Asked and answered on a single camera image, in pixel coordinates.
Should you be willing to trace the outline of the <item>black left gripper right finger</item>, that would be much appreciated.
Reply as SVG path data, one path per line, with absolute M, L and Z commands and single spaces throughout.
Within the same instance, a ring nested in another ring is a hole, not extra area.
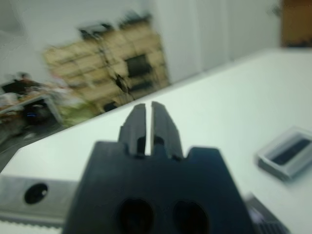
M 152 153 L 154 153 L 156 145 L 161 145 L 168 158 L 182 160 L 183 151 L 179 131 L 163 104 L 156 101 L 152 102 L 151 120 Z

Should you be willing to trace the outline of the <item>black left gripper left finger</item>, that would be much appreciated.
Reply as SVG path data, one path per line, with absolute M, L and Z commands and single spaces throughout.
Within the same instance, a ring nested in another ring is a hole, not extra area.
M 125 144 L 129 155 L 145 156 L 146 107 L 136 105 L 120 127 L 118 141 Z

